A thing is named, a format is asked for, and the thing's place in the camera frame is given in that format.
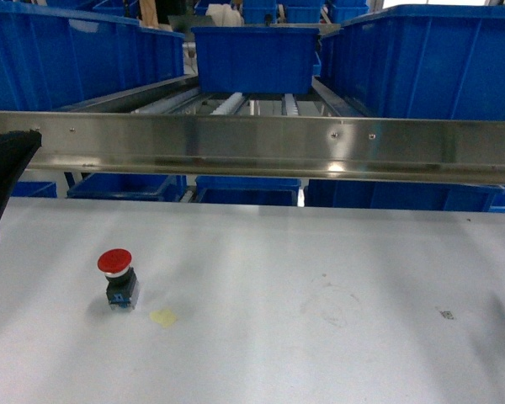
metal bar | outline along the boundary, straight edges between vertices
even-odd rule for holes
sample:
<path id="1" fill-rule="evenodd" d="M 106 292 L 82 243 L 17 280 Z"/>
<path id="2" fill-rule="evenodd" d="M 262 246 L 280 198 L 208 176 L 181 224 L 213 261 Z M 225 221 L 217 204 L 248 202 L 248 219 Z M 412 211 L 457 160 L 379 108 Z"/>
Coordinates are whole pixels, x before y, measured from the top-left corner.
<path id="1" fill-rule="evenodd" d="M 164 114 L 200 94 L 200 87 L 192 88 L 170 98 L 159 99 L 146 107 L 135 109 L 133 114 Z"/>
<path id="2" fill-rule="evenodd" d="M 333 91 L 324 86 L 317 78 L 312 79 L 312 89 L 318 94 L 322 102 L 334 116 L 363 116 L 357 109 L 352 108 L 346 101 L 338 97 Z"/>
<path id="3" fill-rule="evenodd" d="M 505 122 L 0 112 L 30 168 L 505 184 Z"/>
<path id="4" fill-rule="evenodd" d="M 232 115 L 235 114 L 245 102 L 242 93 L 233 93 L 224 103 L 219 105 L 212 115 Z"/>
<path id="5" fill-rule="evenodd" d="M 283 115 L 286 116 L 300 116 L 300 111 L 297 109 L 294 96 L 292 94 L 285 94 L 283 98 Z"/>
<path id="6" fill-rule="evenodd" d="M 322 6 L 321 14 L 322 14 L 322 18 L 326 22 L 326 24 L 331 24 L 331 20 L 329 19 L 329 16 L 327 15 L 326 9 L 324 6 Z"/>
<path id="7" fill-rule="evenodd" d="M 57 109 L 56 112 L 130 112 L 157 101 L 180 88 L 196 87 L 198 85 L 198 76 L 182 76 L 104 97 L 89 99 L 78 104 L 67 105 Z"/>
<path id="8" fill-rule="evenodd" d="M 170 109 L 169 114 L 197 114 L 202 103 L 211 98 L 211 94 L 200 93 L 196 97 L 178 105 L 176 108 Z"/>

white table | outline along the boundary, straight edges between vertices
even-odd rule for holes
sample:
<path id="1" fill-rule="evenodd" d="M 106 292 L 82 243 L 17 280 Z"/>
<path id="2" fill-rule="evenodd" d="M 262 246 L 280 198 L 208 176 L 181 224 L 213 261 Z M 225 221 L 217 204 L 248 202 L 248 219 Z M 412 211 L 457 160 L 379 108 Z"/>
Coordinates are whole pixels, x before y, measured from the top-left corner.
<path id="1" fill-rule="evenodd" d="M 12 199 L 0 230 L 0 403 L 505 403 L 505 215 Z"/>

metal frame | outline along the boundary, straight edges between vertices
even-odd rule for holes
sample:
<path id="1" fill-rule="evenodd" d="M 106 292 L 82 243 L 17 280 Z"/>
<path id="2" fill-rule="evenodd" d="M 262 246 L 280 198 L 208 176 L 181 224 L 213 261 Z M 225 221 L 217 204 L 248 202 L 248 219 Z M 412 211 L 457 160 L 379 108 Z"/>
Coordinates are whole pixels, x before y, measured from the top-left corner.
<path id="1" fill-rule="evenodd" d="M 153 88 L 174 97 L 176 82 L 197 83 L 181 77 L 69 110 L 135 109 Z M 0 133 L 38 130 L 38 169 L 505 184 L 505 122 L 360 118 L 318 81 L 313 89 L 331 116 L 0 112 Z"/>

red button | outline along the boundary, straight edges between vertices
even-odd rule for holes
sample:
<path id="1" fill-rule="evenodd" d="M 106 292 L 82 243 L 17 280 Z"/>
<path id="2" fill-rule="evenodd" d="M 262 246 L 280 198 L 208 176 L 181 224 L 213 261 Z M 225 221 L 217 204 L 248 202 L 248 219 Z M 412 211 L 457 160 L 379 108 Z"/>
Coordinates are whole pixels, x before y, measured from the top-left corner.
<path id="1" fill-rule="evenodd" d="M 117 274 L 123 271 L 131 264 L 133 257 L 131 253 L 122 248 L 109 250 L 98 260 L 98 268 L 109 274 Z"/>

